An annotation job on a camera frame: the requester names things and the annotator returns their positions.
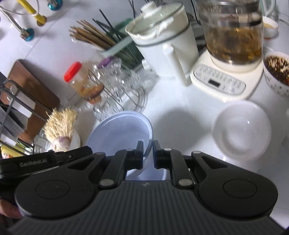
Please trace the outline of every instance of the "wire rack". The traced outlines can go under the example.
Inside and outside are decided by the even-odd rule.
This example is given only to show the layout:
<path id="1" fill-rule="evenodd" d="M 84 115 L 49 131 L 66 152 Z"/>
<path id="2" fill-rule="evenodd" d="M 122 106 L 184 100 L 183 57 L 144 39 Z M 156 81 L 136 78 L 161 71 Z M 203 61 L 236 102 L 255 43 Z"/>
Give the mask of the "wire rack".
<path id="1" fill-rule="evenodd" d="M 17 88 L 17 91 L 15 94 L 13 94 L 7 87 L 6 85 L 11 83 L 12 85 L 15 85 Z M 41 120 L 45 121 L 47 120 L 47 118 L 40 116 L 39 114 L 37 114 L 31 107 L 29 107 L 27 104 L 25 104 L 23 101 L 21 101 L 17 95 L 19 94 L 19 92 L 22 92 L 24 95 L 26 95 L 28 98 L 30 98 L 32 101 L 34 101 L 36 104 L 41 105 L 42 107 L 44 107 L 47 110 L 47 113 L 50 114 L 52 113 L 52 110 L 50 108 L 48 108 L 47 106 L 45 106 L 44 104 L 42 104 L 41 102 L 39 102 L 37 99 L 33 98 L 24 88 L 22 88 L 18 83 L 16 83 L 15 81 L 6 79 L 1 85 L 0 85 L 0 93 L 5 93 L 7 94 L 7 96 L 11 97 L 11 101 L 10 104 L 7 108 L 6 111 L 6 115 L 4 117 L 3 122 L 1 123 L 1 128 L 0 128 L 0 138 L 1 135 L 3 134 L 3 130 L 5 128 L 5 123 L 7 120 L 7 116 L 9 115 L 9 112 L 12 109 L 12 105 L 14 102 L 18 102 L 20 105 L 22 105 L 24 108 L 28 109 L 33 115 L 37 116 L 38 118 L 40 118 Z M 0 140 L 0 144 L 6 146 L 7 148 L 22 154 L 22 155 L 31 155 L 34 154 L 34 149 L 35 149 L 35 144 L 28 144 L 20 139 L 17 139 L 17 142 L 20 143 L 21 145 L 18 146 L 18 148 L 21 148 L 22 151 L 16 149 L 13 146 L 10 146 L 9 144 L 3 142 L 2 140 Z M 0 148 L 0 158 L 2 159 L 2 152 L 1 152 L 1 148 Z"/>

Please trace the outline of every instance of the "white bowl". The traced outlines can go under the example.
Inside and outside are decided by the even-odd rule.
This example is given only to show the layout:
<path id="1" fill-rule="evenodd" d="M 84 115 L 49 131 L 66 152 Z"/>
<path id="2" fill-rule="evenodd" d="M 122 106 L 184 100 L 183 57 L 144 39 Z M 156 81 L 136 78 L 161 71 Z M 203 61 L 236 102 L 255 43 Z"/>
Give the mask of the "white bowl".
<path id="1" fill-rule="evenodd" d="M 264 56 L 263 65 L 264 65 L 264 75 L 266 78 L 266 82 L 268 86 L 275 92 L 277 92 L 281 96 L 289 96 L 289 86 L 279 82 L 267 69 L 265 65 L 265 59 L 268 56 L 279 56 L 285 58 L 289 61 L 289 55 L 282 52 L 268 52 Z"/>
<path id="2" fill-rule="evenodd" d="M 266 16 L 263 16 L 263 23 L 264 23 L 264 38 L 265 39 L 274 38 L 278 32 L 279 27 L 278 23 Z M 273 28 L 267 28 L 265 27 L 265 24 L 271 25 Z"/>
<path id="3" fill-rule="evenodd" d="M 263 155 L 271 141 L 268 116 L 251 101 L 236 101 L 216 117 L 212 136 L 220 150 L 234 162 L 255 160 Z"/>

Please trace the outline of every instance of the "wooden cutting board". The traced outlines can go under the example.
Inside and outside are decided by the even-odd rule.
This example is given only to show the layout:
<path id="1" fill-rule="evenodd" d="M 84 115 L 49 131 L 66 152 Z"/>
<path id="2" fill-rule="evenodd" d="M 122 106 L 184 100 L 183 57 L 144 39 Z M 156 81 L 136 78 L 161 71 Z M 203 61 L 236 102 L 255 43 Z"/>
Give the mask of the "wooden cutting board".
<path id="1" fill-rule="evenodd" d="M 8 79 L 17 82 L 34 99 L 46 106 L 43 107 L 36 102 L 34 111 L 41 117 L 48 118 L 46 112 L 50 113 L 53 108 L 59 107 L 59 98 L 24 67 L 23 60 L 17 60 L 14 63 Z M 0 99 L 4 104 L 9 104 L 6 93 L 2 93 Z M 28 119 L 27 130 L 19 136 L 19 139 L 28 144 L 32 144 L 44 124 L 45 122 L 43 120 L 32 114 Z"/>

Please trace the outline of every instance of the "white cable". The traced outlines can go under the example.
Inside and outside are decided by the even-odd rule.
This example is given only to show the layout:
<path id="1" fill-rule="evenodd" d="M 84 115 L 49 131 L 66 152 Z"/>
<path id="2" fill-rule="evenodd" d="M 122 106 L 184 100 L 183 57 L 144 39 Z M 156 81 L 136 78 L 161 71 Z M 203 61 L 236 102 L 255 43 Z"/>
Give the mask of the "white cable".
<path id="1" fill-rule="evenodd" d="M 0 6 L 0 10 L 8 12 L 8 13 L 11 13 L 11 14 L 20 15 L 20 16 L 37 16 L 39 14 L 39 2 L 38 2 L 38 0 L 35 0 L 35 1 L 36 1 L 36 4 L 37 4 L 37 10 L 36 10 L 36 13 L 33 13 L 33 14 L 19 13 L 19 12 L 15 12 L 15 11 L 10 11 L 10 10 L 7 10 L 7 9 L 3 8 L 2 6 Z"/>

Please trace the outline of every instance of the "bowl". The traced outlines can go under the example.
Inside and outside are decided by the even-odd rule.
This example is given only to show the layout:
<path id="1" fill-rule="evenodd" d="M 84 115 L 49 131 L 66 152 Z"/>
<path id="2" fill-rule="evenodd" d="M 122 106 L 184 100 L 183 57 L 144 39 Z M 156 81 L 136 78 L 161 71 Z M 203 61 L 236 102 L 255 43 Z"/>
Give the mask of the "bowl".
<path id="1" fill-rule="evenodd" d="M 144 160 L 153 145 L 153 128 L 149 120 L 135 111 L 123 111 L 103 120 L 90 134 L 86 145 L 93 153 L 114 155 L 118 150 L 135 149 L 138 141 L 144 142 Z M 135 170 L 129 170 L 127 176 Z"/>
<path id="2" fill-rule="evenodd" d="M 262 108 L 251 101 L 236 101 L 226 106 L 212 126 L 213 140 L 228 159 L 255 160 L 271 141 L 271 124 Z"/>
<path id="3" fill-rule="evenodd" d="M 269 17 L 263 16 L 264 23 L 264 38 L 271 39 L 274 38 L 278 33 L 278 23 Z"/>
<path id="4" fill-rule="evenodd" d="M 264 65 L 264 75 L 268 86 L 278 93 L 281 96 L 289 96 L 289 86 L 283 84 L 282 82 L 278 81 L 268 70 L 267 65 L 265 64 L 265 59 L 269 56 L 279 56 L 285 58 L 289 61 L 289 55 L 282 53 L 282 52 L 268 52 L 264 56 L 263 65 Z"/>

